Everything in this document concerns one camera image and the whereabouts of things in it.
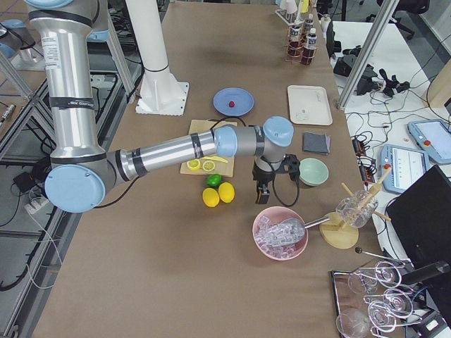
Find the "gray cloth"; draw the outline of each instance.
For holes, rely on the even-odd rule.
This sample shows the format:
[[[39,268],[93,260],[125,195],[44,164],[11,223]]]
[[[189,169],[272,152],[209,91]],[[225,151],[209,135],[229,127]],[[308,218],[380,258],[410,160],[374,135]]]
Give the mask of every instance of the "gray cloth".
[[[305,132],[302,138],[302,150],[310,153],[328,155],[330,153],[330,137],[326,134]]]

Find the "floor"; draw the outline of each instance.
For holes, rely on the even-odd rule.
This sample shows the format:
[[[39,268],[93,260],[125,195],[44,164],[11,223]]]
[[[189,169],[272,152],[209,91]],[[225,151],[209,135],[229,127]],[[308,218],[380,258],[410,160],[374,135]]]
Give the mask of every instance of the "floor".
[[[360,2],[360,0],[347,0],[346,21],[364,22],[368,15],[377,13],[379,10],[375,0],[364,0],[362,5],[359,4]],[[341,4],[342,0],[333,0],[333,7],[329,9],[331,15],[335,13],[333,20],[341,19]],[[401,18],[403,25],[415,31],[413,39],[406,39],[406,42],[419,64],[424,66],[427,63],[424,66],[425,74],[428,77],[437,75],[450,60],[451,56],[449,53],[441,46],[419,15],[398,12],[396,17]]]

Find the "pink bowl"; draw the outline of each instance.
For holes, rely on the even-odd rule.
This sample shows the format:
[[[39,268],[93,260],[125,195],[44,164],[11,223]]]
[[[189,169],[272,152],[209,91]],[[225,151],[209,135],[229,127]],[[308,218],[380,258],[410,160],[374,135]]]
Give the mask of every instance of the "pink bowl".
[[[305,247],[307,246],[307,242],[309,241],[308,231],[305,230],[305,236],[299,242],[293,244],[295,247],[294,252],[292,252],[287,258],[279,258],[279,257],[272,256],[271,254],[269,254],[265,250],[263,250],[262,247],[260,246],[260,244],[257,243],[257,241],[256,241],[256,235],[260,231],[259,221],[264,216],[266,216],[269,219],[269,222],[274,225],[282,222],[283,220],[286,220],[287,218],[297,218],[298,220],[300,220],[302,222],[302,224],[304,224],[304,220],[301,218],[301,216],[299,216],[293,210],[286,208],[284,206],[272,206],[272,207],[269,207],[269,208],[263,210],[262,212],[260,212],[257,215],[257,217],[255,218],[254,225],[252,226],[252,235],[254,237],[255,244],[256,244],[257,248],[259,248],[259,250],[263,253],[263,255],[265,255],[271,259],[274,259],[276,261],[288,261],[290,259],[298,257],[305,250]]]

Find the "metal rod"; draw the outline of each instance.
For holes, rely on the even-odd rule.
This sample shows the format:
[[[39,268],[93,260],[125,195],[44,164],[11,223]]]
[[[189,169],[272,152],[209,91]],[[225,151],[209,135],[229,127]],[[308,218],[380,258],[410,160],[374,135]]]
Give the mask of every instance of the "metal rod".
[[[347,102],[350,100],[351,95],[357,86],[358,81],[362,77],[362,74],[365,71],[366,64],[376,47],[379,39],[381,38],[385,27],[388,24],[388,21],[392,17],[393,12],[397,6],[399,0],[385,0],[382,3],[381,8],[374,20],[373,26],[371,27],[368,36],[363,44],[362,50],[355,61],[354,66],[352,67],[350,76],[348,77],[345,87],[340,95],[340,98],[337,101],[337,107],[339,109],[344,109],[347,105]]]
[[[29,100],[32,98],[33,91],[2,53],[0,53],[0,70],[13,83],[14,87],[20,92],[20,95]]]
[[[118,35],[116,34],[113,21],[111,20],[111,16],[109,14],[108,14],[108,29],[110,34],[106,43],[108,44],[108,48],[111,52],[111,55],[113,56],[113,61],[116,64],[116,68],[118,69],[118,73],[124,85],[125,92],[127,93],[128,96],[130,96],[130,101],[134,101],[135,96],[133,93],[133,89],[135,86],[132,81],[132,75],[130,74],[130,70],[128,69],[127,62],[125,61],[124,53],[121,48],[121,44],[119,43]]]
[[[330,218],[328,216],[324,216],[324,217],[321,217],[321,218],[319,218],[317,220],[314,220],[312,222],[305,223],[304,227],[306,229],[309,229],[310,227],[314,227],[315,225],[320,225],[321,223],[327,222],[328,220],[330,220]]]

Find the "white tray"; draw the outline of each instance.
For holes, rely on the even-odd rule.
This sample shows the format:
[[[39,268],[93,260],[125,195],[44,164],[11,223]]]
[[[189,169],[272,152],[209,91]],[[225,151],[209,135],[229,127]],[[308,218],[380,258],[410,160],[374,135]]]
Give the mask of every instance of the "white tray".
[[[290,119],[298,125],[331,125],[327,93],[323,87],[288,86]]]

